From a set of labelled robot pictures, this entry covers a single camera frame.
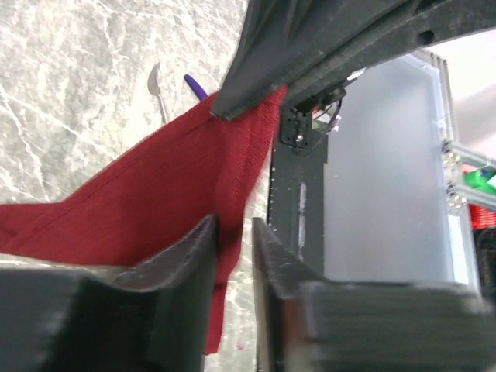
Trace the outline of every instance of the marble table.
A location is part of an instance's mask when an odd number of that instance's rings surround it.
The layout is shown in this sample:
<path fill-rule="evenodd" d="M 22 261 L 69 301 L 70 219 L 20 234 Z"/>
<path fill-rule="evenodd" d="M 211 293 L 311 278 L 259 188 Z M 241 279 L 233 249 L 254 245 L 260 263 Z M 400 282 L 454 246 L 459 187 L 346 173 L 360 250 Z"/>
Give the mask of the marble table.
<path fill-rule="evenodd" d="M 170 119 L 197 102 L 184 74 L 219 88 L 246 0 L 0 0 L 0 9 L 0 195 L 51 202 L 160 126 L 146 88 L 156 62 Z M 246 210 L 222 346 L 207 371 L 254 370 L 250 219 L 266 204 L 267 172 Z"/>

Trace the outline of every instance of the purple utensil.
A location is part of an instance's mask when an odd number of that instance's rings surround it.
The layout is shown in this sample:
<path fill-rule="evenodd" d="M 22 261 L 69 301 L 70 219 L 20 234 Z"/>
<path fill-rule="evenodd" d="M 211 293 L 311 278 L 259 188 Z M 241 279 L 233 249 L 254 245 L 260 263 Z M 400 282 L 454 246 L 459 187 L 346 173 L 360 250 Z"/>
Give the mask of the purple utensil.
<path fill-rule="evenodd" d="M 190 75 L 186 74 L 184 76 L 184 80 L 186 83 L 188 83 L 189 88 L 195 93 L 196 97 L 200 100 L 203 101 L 205 98 L 208 97 L 207 92 L 203 90 L 203 88 L 200 86 L 199 83 L 196 82 L 194 78 L 192 78 Z"/>

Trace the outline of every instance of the red object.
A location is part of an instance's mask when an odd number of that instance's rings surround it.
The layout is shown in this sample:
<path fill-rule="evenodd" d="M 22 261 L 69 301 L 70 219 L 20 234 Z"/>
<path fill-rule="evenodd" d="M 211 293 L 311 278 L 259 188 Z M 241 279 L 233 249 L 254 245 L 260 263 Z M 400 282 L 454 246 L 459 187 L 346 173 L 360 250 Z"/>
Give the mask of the red object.
<path fill-rule="evenodd" d="M 470 219 L 472 230 L 496 227 L 496 213 L 477 205 L 470 205 Z"/>
<path fill-rule="evenodd" d="M 219 255 L 207 353 L 222 334 L 227 280 L 243 213 L 279 123 L 281 90 L 234 122 L 212 97 L 146 138 L 60 203 L 0 205 L 0 250 L 65 264 L 132 266 L 178 241 L 208 214 Z"/>

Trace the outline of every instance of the red cloth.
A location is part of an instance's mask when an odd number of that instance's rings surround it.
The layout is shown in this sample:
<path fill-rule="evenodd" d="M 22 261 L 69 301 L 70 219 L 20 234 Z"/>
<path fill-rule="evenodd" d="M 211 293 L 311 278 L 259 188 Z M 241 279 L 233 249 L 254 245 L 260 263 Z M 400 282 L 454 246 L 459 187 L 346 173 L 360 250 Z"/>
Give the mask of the red cloth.
<path fill-rule="evenodd" d="M 219 256 L 206 350 L 215 353 L 246 200 L 274 140 L 283 95 L 275 93 L 235 122 L 212 118 L 210 97 L 69 198 L 0 205 L 0 250 L 65 264 L 132 266 L 215 213 Z"/>

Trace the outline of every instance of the spoon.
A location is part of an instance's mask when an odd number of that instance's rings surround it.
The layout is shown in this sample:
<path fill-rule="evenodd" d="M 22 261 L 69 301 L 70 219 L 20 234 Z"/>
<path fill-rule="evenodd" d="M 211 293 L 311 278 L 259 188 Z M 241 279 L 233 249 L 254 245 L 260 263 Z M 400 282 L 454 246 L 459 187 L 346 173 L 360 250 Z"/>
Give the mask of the spoon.
<path fill-rule="evenodd" d="M 151 95 L 158 98 L 158 103 L 160 105 L 160 114 L 162 115 L 162 123 L 167 124 L 169 121 L 167 119 L 167 111 L 165 109 L 164 99 L 160 94 L 160 87 L 158 85 L 158 74 L 160 72 L 160 62 L 153 66 L 150 75 L 148 76 L 148 91 Z"/>

